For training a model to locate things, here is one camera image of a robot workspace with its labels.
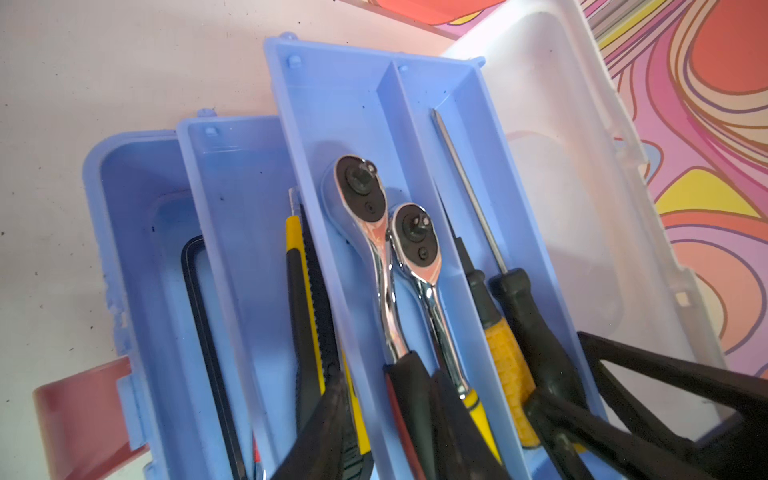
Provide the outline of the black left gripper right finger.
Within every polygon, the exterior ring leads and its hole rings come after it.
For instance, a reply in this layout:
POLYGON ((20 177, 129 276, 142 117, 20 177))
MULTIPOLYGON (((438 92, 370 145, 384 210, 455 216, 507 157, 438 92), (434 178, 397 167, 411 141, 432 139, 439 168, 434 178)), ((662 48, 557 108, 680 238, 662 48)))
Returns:
POLYGON ((438 479, 510 479, 442 370, 430 378, 430 408, 438 479))

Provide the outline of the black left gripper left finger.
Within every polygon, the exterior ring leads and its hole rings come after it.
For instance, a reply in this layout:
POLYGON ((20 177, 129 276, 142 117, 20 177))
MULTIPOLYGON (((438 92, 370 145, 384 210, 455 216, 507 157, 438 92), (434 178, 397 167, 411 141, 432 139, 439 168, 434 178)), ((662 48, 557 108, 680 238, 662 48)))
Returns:
POLYGON ((271 476, 280 479, 340 479, 342 475, 345 382, 333 379, 289 454, 271 476))

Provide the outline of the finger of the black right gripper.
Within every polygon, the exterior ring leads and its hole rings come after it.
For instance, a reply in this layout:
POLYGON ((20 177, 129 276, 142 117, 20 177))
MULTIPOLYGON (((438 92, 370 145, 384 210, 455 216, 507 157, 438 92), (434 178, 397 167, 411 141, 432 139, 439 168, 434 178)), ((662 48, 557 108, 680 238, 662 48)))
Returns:
POLYGON ((541 389, 524 412, 564 479, 589 479, 580 444, 628 479, 764 479, 767 476, 767 382, 674 359, 586 332, 579 335, 598 390, 624 423, 620 430, 541 389), (711 400, 734 415, 698 441, 675 434, 606 368, 625 367, 711 400))

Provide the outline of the red handled screwdriver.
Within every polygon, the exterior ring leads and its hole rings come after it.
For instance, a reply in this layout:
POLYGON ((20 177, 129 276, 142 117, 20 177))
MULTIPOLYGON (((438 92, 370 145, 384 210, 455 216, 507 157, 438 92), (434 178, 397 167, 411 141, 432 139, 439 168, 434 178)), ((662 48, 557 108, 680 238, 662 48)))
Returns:
POLYGON ((261 463, 261 455, 260 455, 257 441, 255 438, 252 438, 252 456, 253 456, 253 479, 263 480, 264 469, 261 463))

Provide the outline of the black yellow long screwdriver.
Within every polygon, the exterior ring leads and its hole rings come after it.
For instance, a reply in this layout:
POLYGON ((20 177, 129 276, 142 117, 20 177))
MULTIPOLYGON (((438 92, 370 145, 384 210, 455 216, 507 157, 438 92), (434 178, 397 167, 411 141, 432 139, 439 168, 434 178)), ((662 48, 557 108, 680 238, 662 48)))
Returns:
POLYGON ((581 378, 543 319, 532 294, 530 278, 521 268, 507 268, 445 122, 437 110, 432 111, 432 116, 499 269, 499 274, 491 278, 485 291, 502 307, 507 326, 521 349, 535 385, 586 409, 588 402, 581 378))

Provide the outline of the white and blue tool box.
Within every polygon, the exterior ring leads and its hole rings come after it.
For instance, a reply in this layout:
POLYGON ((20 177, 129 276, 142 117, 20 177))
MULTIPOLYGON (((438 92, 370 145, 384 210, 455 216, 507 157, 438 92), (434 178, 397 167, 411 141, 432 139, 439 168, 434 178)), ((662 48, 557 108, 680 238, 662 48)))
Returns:
POLYGON ((409 478, 384 369, 437 362, 387 236, 402 203, 432 216, 437 299, 512 476, 555 476, 524 450, 462 273, 525 270, 594 414, 613 419, 578 340, 589 332, 723 367, 693 275, 640 168, 653 166, 574 1, 515 1, 444 58, 269 38, 274 116, 199 113, 97 144, 83 181, 117 359, 38 388, 51 474, 102 479, 143 450, 149 479, 273 473, 296 438, 285 222, 300 198, 373 474, 409 478))

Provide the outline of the black yellow ratchet wrench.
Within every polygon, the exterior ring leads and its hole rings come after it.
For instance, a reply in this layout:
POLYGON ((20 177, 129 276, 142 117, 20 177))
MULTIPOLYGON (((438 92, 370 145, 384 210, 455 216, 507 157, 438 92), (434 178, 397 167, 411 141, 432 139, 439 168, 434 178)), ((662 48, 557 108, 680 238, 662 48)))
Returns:
POLYGON ((390 211, 389 226, 399 273, 410 282, 423 310, 438 366, 448 374, 480 435, 500 460, 484 406, 468 382, 438 296, 442 256, 432 219, 422 206, 404 203, 390 211))

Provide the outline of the black hex key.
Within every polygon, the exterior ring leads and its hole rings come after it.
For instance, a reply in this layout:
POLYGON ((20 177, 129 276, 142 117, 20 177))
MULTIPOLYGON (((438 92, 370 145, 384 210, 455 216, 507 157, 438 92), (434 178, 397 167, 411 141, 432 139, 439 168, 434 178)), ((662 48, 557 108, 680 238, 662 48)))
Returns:
POLYGON ((236 425, 197 272, 196 259, 204 251, 205 243, 202 235, 190 239, 181 251, 182 273, 232 477, 234 479, 246 480, 248 478, 248 469, 243 459, 236 432, 236 425))

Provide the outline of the black red ratchet wrench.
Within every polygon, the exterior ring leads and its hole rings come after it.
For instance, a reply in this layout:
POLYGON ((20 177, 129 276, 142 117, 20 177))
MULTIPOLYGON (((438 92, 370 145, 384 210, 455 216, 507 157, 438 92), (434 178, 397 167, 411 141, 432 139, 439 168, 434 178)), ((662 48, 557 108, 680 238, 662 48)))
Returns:
POLYGON ((323 181, 328 216, 363 260, 383 335, 383 372, 403 451, 416 479, 435 473, 429 375, 407 344, 396 303, 387 196, 371 161, 345 155, 323 181))

